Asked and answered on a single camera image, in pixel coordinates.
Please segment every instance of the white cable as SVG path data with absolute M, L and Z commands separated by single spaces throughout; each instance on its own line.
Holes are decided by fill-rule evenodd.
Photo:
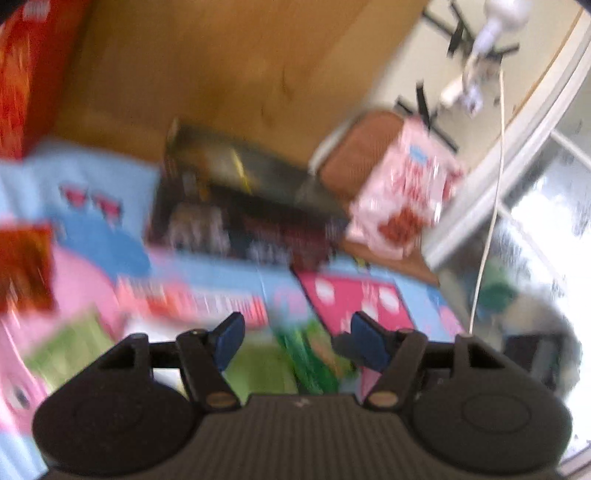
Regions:
M 496 180 L 495 204 L 492 209 L 491 226 L 488 229 L 488 236 L 484 244 L 484 251 L 480 261 L 480 270 L 478 271 L 478 278 L 476 279 L 476 288 L 474 290 L 474 300 L 472 300 L 472 311 L 470 313 L 470 326 L 468 333 L 471 335 L 474 330 L 474 317 L 476 316 L 476 305 L 478 304 L 478 297 L 480 295 L 480 284 L 482 283 L 482 276 L 484 275 L 484 267 L 488 259 L 488 252 L 491 249 L 492 235 L 495 230 L 496 218 L 499 215 L 499 197 L 501 196 L 501 180 L 503 171 L 505 170 L 505 74 L 502 69 L 499 70 L 499 88 L 501 90 L 501 158 L 499 160 L 499 176 Z
M 474 85 L 477 72 L 476 65 L 478 64 L 478 60 L 478 55 L 472 52 L 466 61 L 466 65 L 462 73 L 462 88 L 464 93 L 468 93 L 470 91 L 470 87 Z

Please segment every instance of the black box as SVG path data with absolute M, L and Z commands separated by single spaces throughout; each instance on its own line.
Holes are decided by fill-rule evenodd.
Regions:
M 147 241 L 315 268 L 336 248 L 348 221 L 336 199 L 305 170 L 176 120 Z

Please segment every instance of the wooden cabinet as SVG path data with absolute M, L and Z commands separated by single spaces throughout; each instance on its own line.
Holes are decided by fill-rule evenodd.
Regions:
M 62 137 L 159 160 L 182 116 L 306 165 L 427 0 L 98 0 Z

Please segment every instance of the pink packaging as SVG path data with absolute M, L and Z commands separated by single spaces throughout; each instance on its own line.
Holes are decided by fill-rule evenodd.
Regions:
M 263 299 L 250 293 L 120 278 L 117 282 L 117 300 L 122 312 L 127 314 L 167 317 L 203 328 L 215 327 L 232 312 L 244 315 L 247 328 L 268 325 Z
M 398 139 L 372 170 L 350 206 L 347 239 L 399 260 L 435 225 L 463 170 L 418 118 L 404 122 Z

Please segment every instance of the pink cartoon character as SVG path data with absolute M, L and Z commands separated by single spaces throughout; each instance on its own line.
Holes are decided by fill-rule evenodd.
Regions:
M 25 367 L 0 323 L 0 431 L 31 434 L 33 414 L 46 395 L 43 382 Z

